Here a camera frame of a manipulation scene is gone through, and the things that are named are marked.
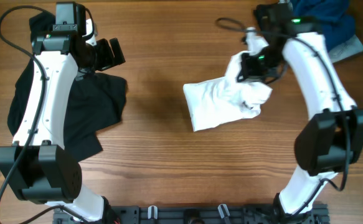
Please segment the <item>white polo shirt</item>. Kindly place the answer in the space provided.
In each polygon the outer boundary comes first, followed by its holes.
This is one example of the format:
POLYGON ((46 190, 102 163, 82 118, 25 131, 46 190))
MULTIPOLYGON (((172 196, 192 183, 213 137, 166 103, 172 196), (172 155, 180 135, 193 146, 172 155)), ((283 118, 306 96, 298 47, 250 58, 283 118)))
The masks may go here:
POLYGON ((262 82, 237 82, 243 53, 231 57, 224 76, 183 86, 194 132, 260 114, 272 88, 262 82))

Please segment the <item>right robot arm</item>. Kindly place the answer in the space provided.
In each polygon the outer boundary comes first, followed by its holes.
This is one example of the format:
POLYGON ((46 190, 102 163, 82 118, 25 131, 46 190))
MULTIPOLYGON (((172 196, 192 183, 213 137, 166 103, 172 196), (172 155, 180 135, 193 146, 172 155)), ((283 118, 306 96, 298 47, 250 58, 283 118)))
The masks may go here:
POLYGON ((271 220, 300 222, 338 173, 347 175, 363 148, 363 109, 343 87, 328 56, 321 26, 312 16, 296 17, 286 3, 254 10, 257 28, 245 30, 248 52, 242 54, 238 82, 273 82, 287 64, 301 88, 309 121, 295 140, 298 163, 288 185, 276 195, 271 220))

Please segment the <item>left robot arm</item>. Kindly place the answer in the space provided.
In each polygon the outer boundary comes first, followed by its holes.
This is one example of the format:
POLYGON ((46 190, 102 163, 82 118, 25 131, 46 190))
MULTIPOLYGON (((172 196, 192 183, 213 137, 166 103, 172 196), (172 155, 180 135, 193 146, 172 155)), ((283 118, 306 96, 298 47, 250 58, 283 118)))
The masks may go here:
POLYGON ((85 72, 124 63, 119 42, 96 40, 85 6, 59 2, 52 29, 37 35, 29 57, 34 76, 26 111, 12 144, 0 146, 3 187, 10 187, 21 201, 58 209, 76 223, 119 223, 108 200, 83 184, 81 167, 64 146, 73 81, 85 72))

